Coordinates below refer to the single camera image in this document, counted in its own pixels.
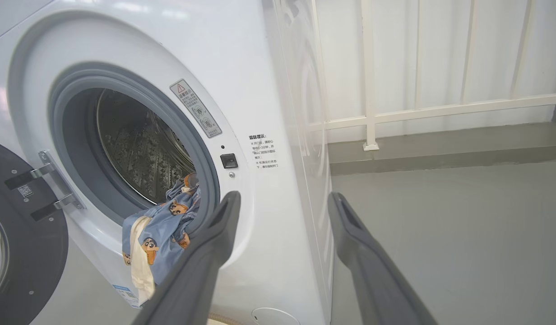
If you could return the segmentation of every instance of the washing machine door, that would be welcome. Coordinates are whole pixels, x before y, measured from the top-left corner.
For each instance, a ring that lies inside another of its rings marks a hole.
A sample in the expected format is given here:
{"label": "washing machine door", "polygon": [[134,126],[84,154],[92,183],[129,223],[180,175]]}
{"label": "washing machine door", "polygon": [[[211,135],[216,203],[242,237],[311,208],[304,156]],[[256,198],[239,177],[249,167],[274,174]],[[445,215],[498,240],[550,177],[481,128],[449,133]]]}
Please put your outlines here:
{"label": "washing machine door", "polygon": [[65,267],[68,234],[58,199],[26,161],[0,145],[0,324],[29,324]]}

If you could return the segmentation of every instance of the front-loading washing machine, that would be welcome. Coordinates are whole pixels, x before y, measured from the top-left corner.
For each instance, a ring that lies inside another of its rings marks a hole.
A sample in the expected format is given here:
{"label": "front-loading washing machine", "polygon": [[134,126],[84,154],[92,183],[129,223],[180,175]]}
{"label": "front-loading washing machine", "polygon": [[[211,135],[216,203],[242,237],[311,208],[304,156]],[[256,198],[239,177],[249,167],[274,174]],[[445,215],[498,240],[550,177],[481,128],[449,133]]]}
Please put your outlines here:
{"label": "front-loading washing machine", "polygon": [[242,197],[210,312],[329,323],[318,40],[311,0],[0,0],[0,315],[45,305],[66,231],[137,306],[121,224],[195,171],[190,238]]}

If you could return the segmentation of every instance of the gray rubber seal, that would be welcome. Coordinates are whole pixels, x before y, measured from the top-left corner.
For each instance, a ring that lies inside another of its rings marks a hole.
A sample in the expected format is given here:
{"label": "gray rubber seal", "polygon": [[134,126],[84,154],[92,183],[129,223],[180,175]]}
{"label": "gray rubber seal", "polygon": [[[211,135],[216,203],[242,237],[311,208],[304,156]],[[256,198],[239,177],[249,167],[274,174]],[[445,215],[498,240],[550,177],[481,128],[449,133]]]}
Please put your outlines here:
{"label": "gray rubber seal", "polygon": [[190,120],[164,93],[129,71],[101,63],[74,66],[58,78],[51,93],[51,132],[61,163],[84,195],[121,225],[128,216],[152,204],[117,175],[96,131],[94,93],[119,91],[152,110],[184,144],[198,173],[202,199],[187,232],[193,237],[220,202],[220,186],[206,144]]}

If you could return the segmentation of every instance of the qr code sticker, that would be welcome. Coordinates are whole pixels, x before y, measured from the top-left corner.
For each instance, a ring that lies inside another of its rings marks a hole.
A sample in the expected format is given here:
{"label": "qr code sticker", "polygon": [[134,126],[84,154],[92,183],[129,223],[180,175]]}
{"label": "qr code sticker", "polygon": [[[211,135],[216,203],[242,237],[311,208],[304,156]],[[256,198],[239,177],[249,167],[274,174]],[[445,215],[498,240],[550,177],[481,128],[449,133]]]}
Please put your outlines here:
{"label": "qr code sticker", "polygon": [[23,185],[22,187],[18,188],[18,191],[23,195],[23,197],[28,197],[33,194],[33,191],[27,185]]}

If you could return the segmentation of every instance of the blue fabric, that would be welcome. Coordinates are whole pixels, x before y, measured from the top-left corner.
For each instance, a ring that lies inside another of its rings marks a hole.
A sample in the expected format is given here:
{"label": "blue fabric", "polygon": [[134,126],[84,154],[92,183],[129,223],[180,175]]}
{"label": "blue fabric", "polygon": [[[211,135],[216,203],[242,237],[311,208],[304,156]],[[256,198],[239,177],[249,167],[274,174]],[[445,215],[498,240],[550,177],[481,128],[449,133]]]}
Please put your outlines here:
{"label": "blue fabric", "polygon": [[152,218],[142,231],[138,242],[148,255],[150,270],[157,285],[162,283],[173,264],[184,252],[181,241],[185,235],[187,236],[185,228],[194,220],[200,206],[199,186],[190,189],[188,193],[183,193],[184,185],[187,185],[187,177],[185,184],[177,181],[166,193],[167,202],[129,216],[122,226],[121,248],[125,262],[129,264],[131,228],[141,216]]}

